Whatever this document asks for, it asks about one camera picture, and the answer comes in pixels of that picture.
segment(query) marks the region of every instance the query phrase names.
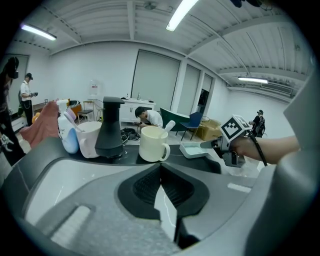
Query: cardboard box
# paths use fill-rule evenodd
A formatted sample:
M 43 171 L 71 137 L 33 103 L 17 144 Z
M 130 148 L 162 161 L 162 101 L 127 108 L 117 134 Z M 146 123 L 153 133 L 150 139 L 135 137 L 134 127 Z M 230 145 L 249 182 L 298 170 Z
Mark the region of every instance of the cardboard box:
M 195 135 L 203 141 L 214 140 L 222 135 L 220 125 L 218 121 L 213 119 L 202 121 Z

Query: black pants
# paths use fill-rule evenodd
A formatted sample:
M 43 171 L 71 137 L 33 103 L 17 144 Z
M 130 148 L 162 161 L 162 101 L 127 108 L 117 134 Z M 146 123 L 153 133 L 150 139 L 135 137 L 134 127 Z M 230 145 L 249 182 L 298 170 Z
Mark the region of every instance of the black pants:
M 11 143 L 8 144 L 8 148 L 12 150 L 11 152 L 8 152 L 5 148 L 2 148 L 5 158 L 8 160 L 9 164 L 13 166 L 26 154 L 21 148 L 16 134 L 12 128 L 10 115 L 7 109 L 3 112 L 0 112 L 0 124 L 1 134 L 6 135 L 13 142 L 13 145 Z
M 21 105 L 25 113 L 26 122 L 28 123 L 28 126 L 31 126 L 32 117 L 33 117 L 32 101 L 31 100 L 22 101 Z

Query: orange cloth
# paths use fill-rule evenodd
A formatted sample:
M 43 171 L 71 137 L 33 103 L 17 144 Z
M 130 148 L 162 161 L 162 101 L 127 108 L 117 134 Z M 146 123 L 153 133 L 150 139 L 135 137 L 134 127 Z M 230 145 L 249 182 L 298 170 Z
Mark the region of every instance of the orange cloth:
M 58 113 L 59 107 L 55 101 L 48 102 L 39 117 L 30 127 L 20 130 L 23 139 L 29 142 L 31 148 L 36 147 L 47 137 L 58 138 Z

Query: white shirt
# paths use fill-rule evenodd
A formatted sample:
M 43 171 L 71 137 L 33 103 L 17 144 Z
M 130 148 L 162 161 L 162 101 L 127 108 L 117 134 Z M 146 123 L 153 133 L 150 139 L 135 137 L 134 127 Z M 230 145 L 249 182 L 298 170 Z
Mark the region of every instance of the white shirt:
M 162 126 L 164 125 L 164 122 L 162 121 L 161 115 L 157 111 L 154 111 L 154 110 L 147 110 L 146 112 L 148 113 L 148 116 L 146 119 L 152 125 L 162 128 Z
M 24 80 L 23 83 L 21 84 L 20 92 L 21 94 L 31 94 L 29 84 L 26 82 L 26 80 Z M 23 102 L 31 100 L 31 97 L 27 97 L 27 98 L 21 97 L 21 98 Z

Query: ceiling light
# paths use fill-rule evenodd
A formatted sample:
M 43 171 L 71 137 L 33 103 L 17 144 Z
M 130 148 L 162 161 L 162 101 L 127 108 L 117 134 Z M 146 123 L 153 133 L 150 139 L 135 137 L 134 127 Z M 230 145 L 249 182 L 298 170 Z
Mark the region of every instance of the ceiling light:
M 183 0 L 179 7 L 176 9 L 171 20 L 169 21 L 166 30 L 175 31 L 179 23 L 182 21 L 184 16 L 190 11 L 190 9 L 198 2 L 199 0 Z
M 23 29 L 25 31 L 29 31 L 31 33 L 35 33 L 35 34 L 37 34 L 39 36 L 42 36 L 42 37 L 47 38 L 47 39 L 52 40 L 52 41 L 57 39 L 57 37 L 54 36 L 53 34 L 50 34 L 50 33 L 46 32 L 46 31 L 44 31 L 44 30 L 42 30 L 40 28 L 35 27 L 35 26 L 23 24 L 21 26 L 21 29 Z
M 267 84 L 267 79 L 262 78 L 253 78 L 253 77 L 238 77 L 240 81 L 247 81 L 247 82 L 255 82 L 255 83 L 261 83 L 261 84 Z

